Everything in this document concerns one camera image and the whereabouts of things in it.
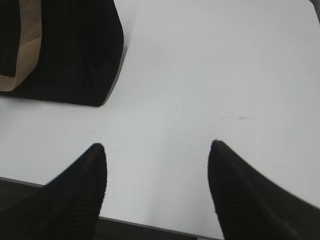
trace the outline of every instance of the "tan bag handle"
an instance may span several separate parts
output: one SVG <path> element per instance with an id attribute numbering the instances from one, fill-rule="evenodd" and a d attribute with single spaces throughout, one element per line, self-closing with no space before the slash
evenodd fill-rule
<path id="1" fill-rule="evenodd" d="M 0 91 L 9 92 L 20 85 L 36 68 L 42 41 L 41 0 L 19 0 L 21 34 L 15 77 L 0 74 Z"/>

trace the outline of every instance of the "dark floor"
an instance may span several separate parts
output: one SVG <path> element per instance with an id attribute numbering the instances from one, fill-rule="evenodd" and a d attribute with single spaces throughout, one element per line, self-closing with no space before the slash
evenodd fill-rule
<path id="1" fill-rule="evenodd" d="M 27 198 L 39 186 L 0 180 L 0 212 Z M 92 240 L 197 240 L 196 237 L 99 219 Z"/>

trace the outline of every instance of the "white surface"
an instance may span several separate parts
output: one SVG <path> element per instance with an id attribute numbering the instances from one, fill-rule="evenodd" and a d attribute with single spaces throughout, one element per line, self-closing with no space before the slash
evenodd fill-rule
<path id="1" fill-rule="evenodd" d="M 128 52 L 103 107 L 0 97 L 0 176 L 46 184 L 100 142 L 103 217 L 222 239 L 207 182 L 218 138 L 320 207 L 320 26 L 311 3 L 134 2 L 116 1 Z"/>

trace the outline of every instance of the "textured knit fabric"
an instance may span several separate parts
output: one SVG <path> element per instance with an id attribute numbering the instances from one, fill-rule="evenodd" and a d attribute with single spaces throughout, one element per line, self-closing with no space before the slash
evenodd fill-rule
<path id="1" fill-rule="evenodd" d="M 208 181 L 225 240 L 319 240 L 320 210 L 214 141 Z"/>
<path id="2" fill-rule="evenodd" d="M 91 239 L 106 184 L 104 148 L 94 144 L 48 185 L 0 213 L 0 239 Z"/>
<path id="3" fill-rule="evenodd" d="M 9 4 L 4 4 L 3 11 L 8 11 Z M 15 75 L 9 76 L 6 74 L 0 74 L 0 91 L 12 91 L 18 85 L 20 85 L 26 77 L 36 68 L 39 60 L 41 38 L 42 38 L 42 20 L 41 20 L 41 0 L 19 0 L 20 10 L 20 37 L 17 56 L 14 52 L 9 52 L 6 56 L 0 56 L 2 62 L 6 65 L 6 62 L 16 57 L 13 63 L 16 63 Z M 16 18 L 16 15 L 8 16 L 8 21 L 11 23 Z M 13 35 L 9 34 L 3 38 L 8 38 L 9 41 L 15 41 L 11 39 Z M 10 43 L 1 45 L 0 48 L 6 49 L 10 46 Z"/>
<path id="4" fill-rule="evenodd" d="M 1 95 L 89 106 L 104 103 L 118 72 L 124 35 L 113 0 L 43 0 L 35 70 Z"/>

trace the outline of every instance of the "black bag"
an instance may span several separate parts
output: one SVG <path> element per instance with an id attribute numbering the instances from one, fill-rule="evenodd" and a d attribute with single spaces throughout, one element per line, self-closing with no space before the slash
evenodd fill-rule
<path id="1" fill-rule="evenodd" d="M 114 1 L 32 1 L 41 5 L 38 64 L 15 89 L 2 90 L 0 95 L 102 105 L 117 75 L 124 45 Z M 20 4 L 19 0 L 0 0 L 0 77 L 17 74 L 24 26 Z"/>

